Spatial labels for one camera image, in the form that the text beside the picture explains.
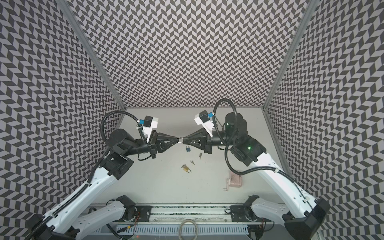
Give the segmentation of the small brass padlock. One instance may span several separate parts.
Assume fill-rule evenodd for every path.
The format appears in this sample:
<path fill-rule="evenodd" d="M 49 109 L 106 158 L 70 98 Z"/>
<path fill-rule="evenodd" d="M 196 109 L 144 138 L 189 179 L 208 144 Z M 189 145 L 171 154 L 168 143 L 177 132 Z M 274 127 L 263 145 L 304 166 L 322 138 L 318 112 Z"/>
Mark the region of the small brass padlock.
<path fill-rule="evenodd" d="M 186 173 L 191 173 L 192 170 L 187 165 L 182 165 L 181 167 Z"/>

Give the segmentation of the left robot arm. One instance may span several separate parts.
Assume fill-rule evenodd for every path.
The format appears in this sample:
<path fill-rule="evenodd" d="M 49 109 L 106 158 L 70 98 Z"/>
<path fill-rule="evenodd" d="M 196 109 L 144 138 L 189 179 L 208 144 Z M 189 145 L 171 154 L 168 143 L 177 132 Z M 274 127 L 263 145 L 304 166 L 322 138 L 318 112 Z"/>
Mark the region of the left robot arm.
<path fill-rule="evenodd" d="M 150 153 L 155 158 L 183 139 L 150 131 L 149 139 L 133 139 L 123 129 L 113 131 L 107 140 L 110 153 L 92 169 L 91 174 L 69 197 L 43 215 L 27 221 L 27 240 L 82 240 L 100 227 L 123 218 L 134 217 L 135 203 L 127 196 L 82 216 L 82 212 L 105 190 L 120 180 L 132 167 L 130 155 Z"/>

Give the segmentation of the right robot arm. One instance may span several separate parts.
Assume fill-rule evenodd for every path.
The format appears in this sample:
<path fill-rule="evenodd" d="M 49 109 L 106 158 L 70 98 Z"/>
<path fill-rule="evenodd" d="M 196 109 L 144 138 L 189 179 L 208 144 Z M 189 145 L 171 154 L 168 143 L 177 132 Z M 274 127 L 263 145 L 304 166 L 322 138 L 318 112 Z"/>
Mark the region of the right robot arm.
<path fill-rule="evenodd" d="M 259 173 L 283 203 L 277 204 L 256 196 L 247 208 L 257 217 L 284 226 L 295 240 L 312 239 L 330 210 L 329 202 L 316 199 L 299 187 L 266 148 L 249 136 L 247 122 L 241 114 L 227 114 L 222 131 L 215 129 L 215 119 L 215 114 L 207 111 L 195 115 L 194 120 L 202 129 L 184 137 L 183 143 L 208 154 L 212 153 L 213 147 L 222 146 L 226 156 L 232 153 L 248 167 L 248 172 Z"/>

